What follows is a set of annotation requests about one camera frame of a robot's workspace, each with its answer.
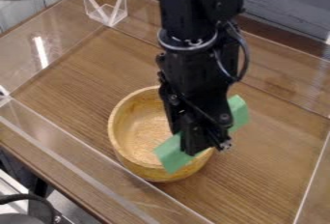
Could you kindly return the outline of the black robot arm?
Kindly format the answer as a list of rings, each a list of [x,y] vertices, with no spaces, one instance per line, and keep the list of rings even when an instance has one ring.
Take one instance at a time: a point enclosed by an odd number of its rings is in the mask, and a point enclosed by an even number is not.
[[[222,149],[236,118],[228,101],[245,78],[250,52],[237,16],[244,0],[159,0],[159,95],[170,130],[189,155]]]

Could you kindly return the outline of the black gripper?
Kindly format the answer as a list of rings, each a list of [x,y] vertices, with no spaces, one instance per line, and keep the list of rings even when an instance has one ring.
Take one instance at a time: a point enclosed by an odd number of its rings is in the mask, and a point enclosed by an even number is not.
[[[166,117],[180,135],[180,150],[190,156],[209,148],[222,151],[234,126],[228,93],[250,64],[246,40],[238,29],[217,31],[198,42],[181,40],[162,29],[158,38],[165,49],[158,65]]]

